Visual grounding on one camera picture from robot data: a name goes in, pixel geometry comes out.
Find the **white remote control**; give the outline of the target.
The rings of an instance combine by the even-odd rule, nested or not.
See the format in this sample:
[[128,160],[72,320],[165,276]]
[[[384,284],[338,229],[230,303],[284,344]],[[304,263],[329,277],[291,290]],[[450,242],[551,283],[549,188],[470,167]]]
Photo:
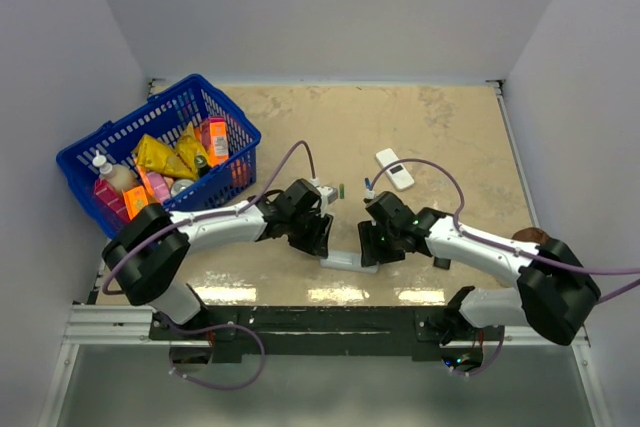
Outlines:
[[375,274],[378,272],[378,266],[363,266],[360,253],[330,250],[326,258],[320,259],[323,268],[334,270]]

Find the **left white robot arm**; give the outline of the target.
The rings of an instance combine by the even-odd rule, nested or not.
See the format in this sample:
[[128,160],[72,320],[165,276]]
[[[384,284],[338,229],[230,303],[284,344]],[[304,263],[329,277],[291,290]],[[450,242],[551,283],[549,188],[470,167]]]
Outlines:
[[229,207],[166,212],[148,205],[107,244],[102,259],[131,305],[153,307],[183,338],[196,339],[214,320],[195,290],[175,279],[188,253],[285,236],[292,248],[325,258],[333,221],[326,207],[337,198],[333,187],[298,179],[284,191]]

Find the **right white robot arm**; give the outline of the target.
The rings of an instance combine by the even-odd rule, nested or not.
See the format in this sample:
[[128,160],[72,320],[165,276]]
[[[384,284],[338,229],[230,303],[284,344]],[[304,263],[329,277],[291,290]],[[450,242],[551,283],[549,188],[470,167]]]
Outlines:
[[428,319],[443,344],[469,339],[487,327],[523,326],[568,346],[600,300],[595,281],[557,239],[539,244],[491,235],[432,208],[413,212],[392,192],[368,195],[365,209],[371,218],[358,225],[364,265],[419,253],[460,262],[504,282],[493,290],[463,287]]

